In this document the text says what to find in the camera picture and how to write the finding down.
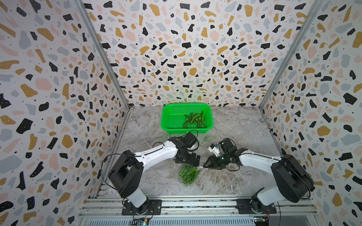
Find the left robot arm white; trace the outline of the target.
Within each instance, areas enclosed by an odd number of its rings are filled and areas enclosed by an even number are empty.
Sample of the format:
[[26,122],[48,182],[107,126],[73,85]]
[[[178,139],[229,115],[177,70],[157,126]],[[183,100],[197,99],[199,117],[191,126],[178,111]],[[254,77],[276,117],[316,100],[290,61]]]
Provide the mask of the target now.
[[149,198],[140,188],[143,172],[163,161],[172,159],[177,164],[198,167],[200,156],[195,153],[199,141],[192,133],[171,137],[149,150],[132,153],[126,150],[109,171],[107,178],[122,198],[127,199],[135,210],[144,212]]

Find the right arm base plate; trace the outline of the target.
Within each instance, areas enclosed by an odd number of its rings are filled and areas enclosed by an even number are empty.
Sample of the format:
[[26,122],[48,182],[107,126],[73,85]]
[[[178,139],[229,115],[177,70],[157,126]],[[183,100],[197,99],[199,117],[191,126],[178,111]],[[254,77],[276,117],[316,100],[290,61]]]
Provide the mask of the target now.
[[275,205],[264,206],[256,199],[244,198],[236,200],[236,208],[239,214],[276,214]]

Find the green peppers bunch front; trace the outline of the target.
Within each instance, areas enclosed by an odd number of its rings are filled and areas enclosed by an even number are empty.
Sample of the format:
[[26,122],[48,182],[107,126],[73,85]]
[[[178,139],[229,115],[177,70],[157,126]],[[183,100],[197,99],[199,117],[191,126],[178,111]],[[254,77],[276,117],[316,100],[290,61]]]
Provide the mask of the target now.
[[206,127],[206,120],[202,114],[188,114],[185,116],[185,122],[183,123],[183,128],[194,128],[201,129]]

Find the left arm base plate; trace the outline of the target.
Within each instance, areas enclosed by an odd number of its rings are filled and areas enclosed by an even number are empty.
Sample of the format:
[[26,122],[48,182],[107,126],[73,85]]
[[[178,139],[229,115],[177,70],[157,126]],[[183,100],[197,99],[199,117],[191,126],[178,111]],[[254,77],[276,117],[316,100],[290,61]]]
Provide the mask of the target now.
[[162,207],[161,199],[147,199],[140,207],[135,207],[130,201],[123,204],[123,216],[160,215]]

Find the clear clamshell container back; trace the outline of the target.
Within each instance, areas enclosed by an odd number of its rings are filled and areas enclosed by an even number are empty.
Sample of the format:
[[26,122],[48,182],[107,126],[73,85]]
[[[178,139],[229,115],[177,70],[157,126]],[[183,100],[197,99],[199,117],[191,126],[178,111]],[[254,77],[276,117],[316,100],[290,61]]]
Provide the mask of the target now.
[[194,167],[194,166],[189,166],[189,165],[185,165],[183,164],[177,174],[177,181],[189,188],[191,186],[193,186],[195,184],[195,182],[197,182],[201,172],[202,172],[202,167],[198,166],[198,167]]

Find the green peppers bunch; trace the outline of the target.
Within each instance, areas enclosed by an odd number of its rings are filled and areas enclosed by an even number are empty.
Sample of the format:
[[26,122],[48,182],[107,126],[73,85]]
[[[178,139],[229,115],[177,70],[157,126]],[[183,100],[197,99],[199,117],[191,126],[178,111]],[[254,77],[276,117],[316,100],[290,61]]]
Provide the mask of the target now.
[[186,117],[187,124],[205,125],[206,119],[203,114],[203,111],[201,113],[191,112],[188,115],[184,115],[184,116]]
[[183,184],[190,185],[198,178],[199,174],[200,168],[185,165],[179,172],[178,176]]
[[194,128],[201,129],[206,127],[206,120],[202,114],[188,114],[185,116],[185,122],[183,123],[183,128]]

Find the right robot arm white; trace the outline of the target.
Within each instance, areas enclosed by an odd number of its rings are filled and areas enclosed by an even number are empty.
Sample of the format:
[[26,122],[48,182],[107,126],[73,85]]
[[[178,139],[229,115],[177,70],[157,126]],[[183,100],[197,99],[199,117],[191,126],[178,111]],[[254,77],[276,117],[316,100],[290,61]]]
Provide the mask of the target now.
[[235,142],[225,138],[218,144],[212,144],[213,153],[203,165],[206,169],[223,170],[229,164],[239,167],[252,167],[273,175],[276,185],[258,190],[251,198],[250,205],[255,212],[279,201],[293,203],[305,199],[314,190],[314,182],[296,158],[290,154],[270,156],[255,153],[246,148],[237,148]]

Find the green peppers bunch back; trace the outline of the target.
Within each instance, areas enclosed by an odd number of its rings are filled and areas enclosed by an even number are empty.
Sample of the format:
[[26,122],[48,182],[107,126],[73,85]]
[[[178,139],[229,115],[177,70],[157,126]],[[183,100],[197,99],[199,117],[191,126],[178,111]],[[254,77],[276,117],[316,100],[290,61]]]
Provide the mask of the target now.
[[183,184],[190,185],[198,178],[199,174],[200,168],[185,165],[179,172],[178,176]]

